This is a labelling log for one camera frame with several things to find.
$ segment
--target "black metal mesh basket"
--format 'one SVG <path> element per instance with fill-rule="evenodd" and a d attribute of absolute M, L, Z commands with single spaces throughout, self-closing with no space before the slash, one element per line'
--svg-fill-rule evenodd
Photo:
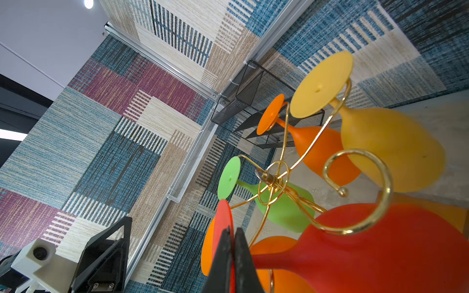
<path fill-rule="evenodd" d="M 274 76 L 268 70 L 254 61 L 250 61 L 244 68 L 242 81 L 238 89 L 227 98 L 228 105 L 221 111 L 215 111 L 212 122 L 220 128 L 229 131 L 236 141 L 251 143 L 262 149 L 282 147 L 284 128 L 275 124 L 271 130 L 263 135 L 257 135 L 257 125 L 268 105 L 279 94 L 285 95 L 290 101 L 295 90 Z M 280 119 L 285 120 L 286 107 L 280 112 Z M 295 127 L 321 126 L 324 119 L 324 110 L 303 119 L 289 116 L 288 124 Z M 295 146 L 290 134 L 287 137 L 287 146 Z"/>
<path fill-rule="evenodd" d="M 284 94 L 285 100 L 289 101 L 295 93 L 292 87 L 252 60 L 243 70 L 238 89 L 225 98 L 228 104 L 212 116 L 212 122 L 220 125 L 241 111 L 248 115 L 262 113 L 279 94 Z"/>

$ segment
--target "gold spiral hook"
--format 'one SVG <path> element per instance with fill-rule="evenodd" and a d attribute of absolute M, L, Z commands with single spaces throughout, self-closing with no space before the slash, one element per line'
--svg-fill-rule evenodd
<path fill-rule="evenodd" d="M 374 212 L 369 215 L 365 220 L 361 221 L 358 224 L 349 226 L 349 227 L 344 227 L 344 228 L 331 228 L 327 226 L 323 226 L 321 224 L 319 229 L 324 230 L 328 233 L 332 234 L 355 234 L 361 231 L 364 231 L 373 225 L 375 225 L 385 214 L 387 209 L 389 208 L 389 205 L 391 204 L 392 200 L 392 195 L 393 195 L 393 177 L 391 175 L 391 172 L 389 171 L 388 167 L 386 164 L 378 158 L 375 154 L 367 151 L 367 150 L 341 150 L 334 155 L 332 155 L 324 164 L 324 169 L 323 169 L 323 177 L 324 180 L 332 187 L 334 188 L 340 196 L 346 197 L 348 196 L 348 190 L 345 187 L 339 186 L 337 183 L 335 183 L 330 177 L 329 177 L 329 169 L 331 167 L 331 164 L 340 158 L 341 156 L 344 155 L 350 155 L 350 154 L 357 154 L 360 156 L 367 157 L 370 159 L 376 167 L 378 167 L 379 171 L 381 172 L 381 175 L 383 176 L 383 196 L 381 197 L 381 200 L 378 203 L 378 206 L 374 210 Z"/>

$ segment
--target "white ceiling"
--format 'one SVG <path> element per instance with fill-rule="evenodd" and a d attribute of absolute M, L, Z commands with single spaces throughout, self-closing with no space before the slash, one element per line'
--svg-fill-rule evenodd
<path fill-rule="evenodd" d="M 55 100 L 104 40 L 98 0 L 1 0 L 0 74 Z"/>

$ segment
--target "yellow wine glass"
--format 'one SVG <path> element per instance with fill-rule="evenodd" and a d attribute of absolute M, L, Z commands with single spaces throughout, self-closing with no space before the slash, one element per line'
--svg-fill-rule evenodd
<path fill-rule="evenodd" d="M 352 67 L 353 57 L 349 52 L 334 54 L 318 64 L 293 96 L 292 115 L 297 118 L 312 115 L 325 106 L 326 100 L 337 107 L 339 101 L 335 96 L 347 82 Z M 325 78 L 331 78 L 329 85 Z M 345 106 L 339 113 L 342 116 L 340 135 L 344 149 L 367 150 L 382 159 L 391 171 L 396 192 L 421 190 L 443 173 L 445 150 L 420 123 L 409 116 L 392 109 L 350 109 Z M 381 174 L 372 162 L 358 155 L 349 155 L 349 158 L 370 179 L 382 186 Z"/>

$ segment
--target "curled gold wire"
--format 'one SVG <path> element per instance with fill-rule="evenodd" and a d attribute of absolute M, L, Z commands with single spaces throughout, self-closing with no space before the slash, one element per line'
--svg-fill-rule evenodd
<path fill-rule="evenodd" d="M 331 123 L 331 120 L 332 118 L 339 112 L 339 110 L 342 108 L 342 106 L 345 104 L 345 101 L 347 100 L 347 98 L 349 97 L 350 95 L 350 91 L 352 90 L 352 81 L 349 79 L 347 79 L 347 88 L 345 89 L 345 92 L 344 92 L 344 96 L 342 97 L 342 99 L 340 100 L 340 102 L 337 104 L 337 106 L 334 108 L 334 110 L 332 111 L 332 113 L 329 115 L 329 117 L 327 118 L 327 120 L 325 121 L 324 125 L 321 127 L 320 131 L 318 132 L 318 134 L 316 135 L 316 137 L 314 138 L 314 140 L 311 142 L 310 146 L 308 147 L 308 149 L 304 152 L 304 154 L 290 167 L 290 170 L 293 170 L 295 169 L 298 164 L 300 164 L 303 159 L 306 157 L 306 155 L 309 153 L 309 151 L 313 148 L 314 144 L 316 143 L 316 141 L 319 139 L 319 137 L 321 136 L 321 134 L 324 132 L 324 129 L 329 125 L 329 123 Z M 287 172 L 284 172 L 282 173 L 280 176 L 277 176 L 277 179 L 281 179 L 283 178 L 285 175 L 287 174 Z"/>
<path fill-rule="evenodd" d="M 312 210 L 317 211 L 318 213 L 324 214 L 325 212 L 327 212 L 327 210 L 325 208 L 318 205 L 317 203 L 313 203 L 310 200 L 308 200 L 304 197 L 301 197 L 301 196 L 298 196 L 298 198 L 299 198 L 299 200 L 302 204 L 304 204 L 305 206 L 307 206 L 308 208 L 310 208 Z"/>
<path fill-rule="evenodd" d="M 248 162 L 250 162 L 251 164 L 253 164 L 254 166 L 256 166 L 256 168 L 259 168 L 259 169 L 262 169 L 258 164 L 256 164 L 256 162 L 254 162 L 253 160 L 251 160 L 250 158 L 248 158 L 248 156 L 245 156 L 245 155 L 238 155 L 239 158 L 245 158 Z"/>
<path fill-rule="evenodd" d="M 237 204 L 231 206 L 230 209 L 236 209 L 237 207 L 240 207 L 240 206 L 242 206 L 242 205 L 244 205 L 244 204 L 247 204 L 247 203 L 252 202 L 252 201 L 255 200 L 256 198 L 257 198 L 257 195 L 251 197 L 250 199 L 248 199 L 248 200 L 246 200 L 246 201 L 244 201 L 244 202 L 242 202 L 242 203 L 237 203 Z"/>
<path fill-rule="evenodd" d="M 259 186 L 257 187 L 257 194 L 259 195 L 259 202 L 260 202 L 262 205 L 268 205 L 268 204 L 272 204 L 272 203 L 276 202 L 277 199 L 278 199 L 280 196 L 282 196 L 282 194 L 284 193 L 285 188 L 287 187 L 288 181 L 290 180 L 290 168 L 288 167 L 288 164 L 287 164 L 285 161 L 283 161 L 283 160 L 279 160 L 279 161 L 273 162 L 272 164 L 270 164 L 270 165 L 267 167 L 267 169 L 266 169 L 264 172 L 267 173 L 267 172 L 270 170 L 270 168 L 272 168 L 272 167 L 273 167 L 274 165 L 276 165 L 276 164 L 279 164 L 279 169 L 280 169 L 280 165 L 282 165 L 282 164 L 284 164 L 285 167 L 287 167 L 287 170 L 286 170 L 286 172 L 287 172 L 287 177 L 284 178 L 284 179 L 282 179 L 282 184 L 280 185 L 280 193 L 279 193 L 279 195 L 278 195 L 276 198 L 274 198 L 273 200 L 269 200 L 267 203 L 265 203 L 265 202 L 262 201 L 262 198 L 261 198 L 261 196 L 260 196 L 260 194 L 262 194 L 262 193 L 261 193 L 261 190 L 260 190 L 261 184 L 259 183 Z"/>
<path fill-rule="evenodd" d="M 272 199 L 272 194 L 273 194 L 273 188 L 270 188 L 270 195 L 269 195 L 269 201 Z M 262 217 L 261 225 L 259 226 L 258 230 L 256 231 L 256 234 L 254 234 L 254 237 L 252 237 L 251 241 L 249 242 L 249 248 L 252 247 L 254 242 L 256 242 L 256 239 L 259 237 L 259 234 L 262 231 L 262 228 L 264 228 L 265 221 L 267 220 L 267 216 L 269 215 L 270 211 L 270 204 L 267 205 L 267 208 L 265 209 L 264 216 Z"/>
<path fill-rule="evenodd" d="M 269 270 L 269 293 L 274 293 L 275 288 L 275 278 L 273 276 L 273 270 Z"/>
<path fill-rule="evenodd" d="M 383 178 L 383 193 L 378 203 L 378 206 L 373 211 L 373 213 L 369 215 L 365 220 L 361 221 L 360 223 L 357 223 L 355 225 L 345 227 L 345 228 L 330 228 L 330 227 L 320 225 L 321 227 L 319 229 L 324 230 L 328 233 L 355 234 L 355 233 L 364 231 L 366 229 L 369 229 L 370 227 L 375 225 L 386 214 L 387 209 L 389 208 L 389 205 L 391 204 L 391 200 L 393 197 L 393 177 L 391 175 L 391 171 L 389 171 L 389 168 L 378 156 L 376 156 L 375 154 L 367 150 L 341 150 L 333 154 L 324 164 L 324 169 L 323 169 L 324 180 L 332 188 L 334 188 L 339 193 L 339 195 L 347 196 L 348 190 L 345 187 L 341 187 L 340 185 L 335 183 L 329 177 L 328 173 L 329 173 L 331 164 L 335 160 L 337 160 L 341 156 L 350 155 L 350 154 L 357 154 L 360 156 L 367 157 L 376 165 L 376 167 L 378 167 L 379 172 L 381 173 L 381 176 Z"/>
<path fill-rule="evenodd" d="M 288 117 L 290 116 L 289 112 L 290 112 L 290 103 L 289 102 L 285 102 L 283 103 L 282 107 L 284 105 L 287 105 L 287 109 L 286 109 L 286 114 L 285 114 L 285 129 L 283 130 L 283 144 L 282 144 L 282 153 L 280 154 L 280 160 L 279 161 L 282 161 L 283 160 L 283 156 L 285 155 L 285 149 L 287 148 L 287 136 L 288 136 Z M 280 174 L 280 166 L 279 166 L 279 169 L 277 170 L 277 176 Z"/>

